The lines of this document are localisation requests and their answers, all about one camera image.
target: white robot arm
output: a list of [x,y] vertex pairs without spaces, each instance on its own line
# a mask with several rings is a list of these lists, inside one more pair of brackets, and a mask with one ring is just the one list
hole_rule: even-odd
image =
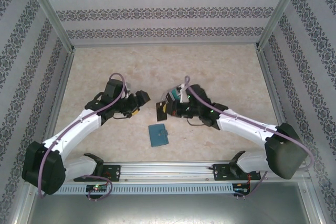
[[103,160],[90,153],[84,156],[67,160],[70,152],[91,132],[102,126],[115,113],[121,113],[125,118],[135,115],[140,107],[150,98],[142,90],[130,94],[126,85],[125,92],[115,104],[109,108],[107,105],[117,100],[122,92],[122,82],[110,79],[105,91],[100,92],[92,101],[87,103],[80,115],[62,131],[43,143],[32,142],[26,150],[22,178],[34,186],[38,186],[39,170],[47,151],[45,163],[43,163],[43,175],[40,179],[41,189],[46,194],[55,193],[65,181],[84,175],[101,176]]
[[[257,122],[239,115],[227,106],[212,103],[198,84],[190,87],[194,94],[184,84],[164,94],[165,113],[183,118],[198,116],[206,126],[236,133],[260,146],[258,151],[242,151],[234,157],[234,164],[230,163],[232,165],[230,172],[233,175],[238,177],[239,173],[271,170],[281,178],[292,178],[308,154],[299,146],[302,145],[301,140],[289,124],[276,126]],[[157,118],[164,120],[166,117],[160,115],[163,113],[160,111],[161,108],[163,107],[157,106]],[[290,137],[299,145],[279,135]]]

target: purple cable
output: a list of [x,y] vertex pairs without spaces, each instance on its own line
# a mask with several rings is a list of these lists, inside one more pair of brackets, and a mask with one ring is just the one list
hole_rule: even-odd
[[104,179],[104,180],[106,180],[108,183],[110,183],[110,185],[111,185],[110,190],[109,190],[106,194],[104,194],[103,196],[101,196],[101,197],[98,198],[98,199],[92,199],[92,198],[90,197],[91,192],[93,192],[94,190],[89,191],[89,194],[88,194],[88,198],[89,198],[89,200],[92,200],[92,201],[102,200],[102,199],[106,198],[107,196],[109,196],[110,193],[112,192],[113,184],[112,184],[112,181],[109,180],[108,178],[100,177],[100,176],[95,176],[95,175],[84,175],[84,176],[82,176],[82,177],[84,177],[84,178],[100,178],[100,179]]
[[252,190],[248,195],[244,195],[244,194],[239,193],[239,192],[237,192],[237,191],[235,191],[235,194],[242,196],[244,199],[245,199],[246,197],[249,197],[251,194],[253,194],[253,193],[259,188],[259,186],[261,185],[261,183],[262,183],[262,182],[264,181],[264,179],[266,178],[266,174],[267,174],[267,171],[265,171],[264,175],[261,177],[261,179],[259,180],[258,184],[255,186],[255,188],[253,188],[253,190]]
[[208,104],[208,103],[206,103],[205,101],[203,101],[202,98],[200,98],[200,97],[196,94],[196,92],[189,86],[189,82],[190,82],[190,77],[189,77],[189,76],[185,76],[185,77],[184,77],[184,82],[185,82],[185,85],[187,86],[187,88],[189,89],[190,93],[193,94],[193,96],[194,96],[196,99],[198,99],[198,101],[199,101],[201,104],[207,106],[208,108],[210,108],[210,109],[212,109],[212,110],[214,110],[214,111],[216,111],[216,112],[218,112],[218,113],[220,113],[220,114],[226,115],[226,116],[228,116],[228,117],[230,117],[230,118],[237,119],[237,120],[241,120],[241,121],[243,121],[243,122],[246,122],[246,123],[248,123],[248,124],[251,124],[252,126],[257,127],[257,128],[259,128],[259,129],[262,129],[262,130],[264,130],[264,131],[268,131],[268,132],[270,132],[270,133],[272,133],[272,134],[276,134],[276,135],[278,135],[278,136],[281,136],[281,137],[283,137],[284,139],[287,139],[287,140],[291,141],[292,143],[294,143],[294,144],[298,145],[299,147],[301,147],[301,148],[302,148],[305,152],[307,152],[307,154],[309,155],[310,163],[309,163],[309,165],[307,165],[307,166],[305,166],[305,167],[302,167],[302,168],[299,168],[298,170],[309,169],[310,167],[313,166],[313,164],[314,164],[314,156],[313,156],[313,154],[310,152],[310,150],[309,150],[307,147],[305,147],[305,146],[304,146],[303,144],[301,144],[300,142],[298,142],[298,141],[296,141],[295,139],[292,139],[291,137],[288,137],[288,136],[286,136],[286,135],[284,135],[284,134],[282,134],[282,133],[279,133],[279,132],[276,132],[276,131],[274,131],[274,130],[265,128],[265,127],[263,127],[263,126],[260,126],[259,124],[255,123],[255,122],[252,122],[252,121],[250,121],[250,120],[248,120],[248,119],[241,118],[240,116],[235,117],[234,115],[228,114],[228,113],[226,113],[226,112],[224,112],[224,111],[221,111],[221,110],[219,110],[219,109],[217,109],[217,108],[211,106],[210,104]]
[[75,127],[77,124],[79,124],[80,122],[82,122],[83,120],[85,120],[86,118],[89,118],[90,116],[92,115],[95,115],[103,110],[106,110],[108,109],[109,107],[113,106],[116,102],[118,102],[118,100],[121,98],[121,96],[123,95],[124,93],[124,90],[125,90],[125,79],[124,77],[120,74],[120,73],[113,73],[110,75],[110,80],[113,76],[119,76],[122,80],[122,89],[121,89],[121,92],[120,94],[117,96],[116,99],[114,99],[113,102],[111,102],[110,104],[102,107],[101,109],[97,110],[97,111],[93,111],[92,113],[86,115],[86,116],[83,116],[81,119],[75,121],[72,125],[70,125],[69,127],[67,127],[61,134],[59,134],[59,136],[55,139],[55,141],[53,141],[53,143],[50,145],[50,147],[48,148],[48,150],[46,151],[46,153],[44,154],[43,158],[42,158],[42,161],[41,161],[41,165],[40,165],[40,170],[38,171],[38,181],[37,181],[37,192],[38,192],[38,196],[40,198],[44,198],[46,194],[42,195],[42,174],[43,174],[43,168],[44,168],[44,164],[47,160],[47,157],[49,155],[49,153],[51,152],[52,148],[54,148],[54,146],[56,144],[58,144],[58,140],[60,140],[65,134],[67,134],[67,132],[69,132],[73,127]]

